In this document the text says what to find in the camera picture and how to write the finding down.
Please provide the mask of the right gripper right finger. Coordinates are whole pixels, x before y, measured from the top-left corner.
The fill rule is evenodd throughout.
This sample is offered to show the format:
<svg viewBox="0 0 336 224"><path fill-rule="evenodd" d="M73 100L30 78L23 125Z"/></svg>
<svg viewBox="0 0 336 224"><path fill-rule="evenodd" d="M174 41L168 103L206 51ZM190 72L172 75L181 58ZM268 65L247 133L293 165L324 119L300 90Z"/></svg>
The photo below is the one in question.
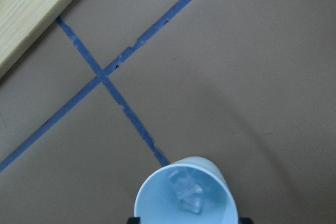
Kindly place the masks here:
<svg viewBox="0 0 336 224"><path fill-rule="evenodd" d="M252 219L248 217L240 217L239 224L252 224Z"/></svg>

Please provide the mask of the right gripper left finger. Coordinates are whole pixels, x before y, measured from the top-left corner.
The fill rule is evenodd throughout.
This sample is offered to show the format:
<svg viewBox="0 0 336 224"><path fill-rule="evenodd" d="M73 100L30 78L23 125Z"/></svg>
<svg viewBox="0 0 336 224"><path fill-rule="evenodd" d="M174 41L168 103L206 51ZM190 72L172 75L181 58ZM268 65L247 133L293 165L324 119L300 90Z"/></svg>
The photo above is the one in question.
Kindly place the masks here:
<svg viewBox="0 0 336 224"><path fill-rule="evenodd" d="M127 224L140 224L141 218L140 217L130 217L127 219Z"/></svg>

